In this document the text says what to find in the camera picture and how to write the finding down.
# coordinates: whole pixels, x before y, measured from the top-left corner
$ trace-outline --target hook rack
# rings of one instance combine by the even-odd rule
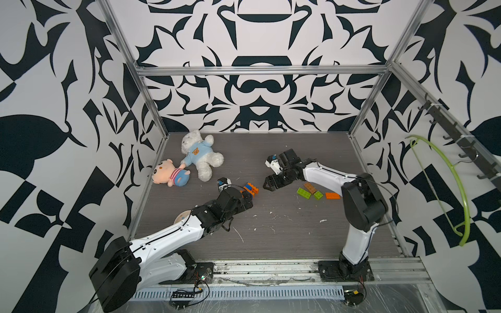
[[[453,140],[463,150],[464,154],[460,154],[460,158],[468,157],[471,159],[470,162],[459,161],[458,163],[474,163],[483,174],[477,175],[478,179],[488,178],[501,191],[501,164],[471,133],[462,127],[440,104],[432,104],[427,99],[419,110],[428,111],[433,118],[430,123],[432,125],[438,124],[446,131],[447,136],[443,136],[443,138]]]

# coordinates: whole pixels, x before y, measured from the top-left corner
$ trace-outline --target white teddy bear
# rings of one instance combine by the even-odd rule
[[[222,154],[212,150],[213,144],[212,135],[207,135],[203,140],[198,130],[186,134],[181,143],[181,152],[186,155],[181,164],[186,164],[186,166],[195,164],[201,181],[208,181],[212,177],[211,165],[219,167],[224,161]]]

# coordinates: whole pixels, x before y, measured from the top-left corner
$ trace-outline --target gray table surface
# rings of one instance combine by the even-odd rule
[[[184,158],[181,140],[185,133],[171,133],[164,158],[178,166]],[[208,182],[198,179],[194,165],[190,180],[183,187],[153,184],[141,216],[136,238],[170,226],[176,216],[195,205],[216,199],[216,180],[247,182],[260,189],[254,207],[235,216],[231,231],[223,229],[212,236],[185,245],[195,259],[281,259],[338,257],[348,234],[349,223],[343,201],[325,196],[309,200],[296,194],[302,181],[274,192],[262,189],[265,178],[273,174],[265,165],[266,158],[293,148],[302,159],[317,158],[326,166],[347,173],[360,174],[362,167],[346,133],[216,133],[213,149],[224,155],[224,163],[213,169]],[[314,186],[325,194],[328,191]],[[370,257],[399,256],[387,226],[376,231],[369,248]]]

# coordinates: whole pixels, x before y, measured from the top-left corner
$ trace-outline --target vent grille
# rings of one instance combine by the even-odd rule
[[[170,295],[178,287],[152,287],[138,291],[130,301],[169,301]],[[192,301],[203,299],[204,291],[195,295]],[[333,299],[343,300],[343,287],[333,286],[249,286],[249,287],[212,287],[206,300],[275,300],[275,299]]]

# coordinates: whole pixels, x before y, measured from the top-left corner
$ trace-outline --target brown lego brick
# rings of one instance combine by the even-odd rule
[[[312,184],[310,184],[309,182],[306,182],[305,183],[305,188],[308,189],[308,191],[311,193],[311,194],[314,194],[315,192],[317,192],[317,189],[315,187],[313,187]]]

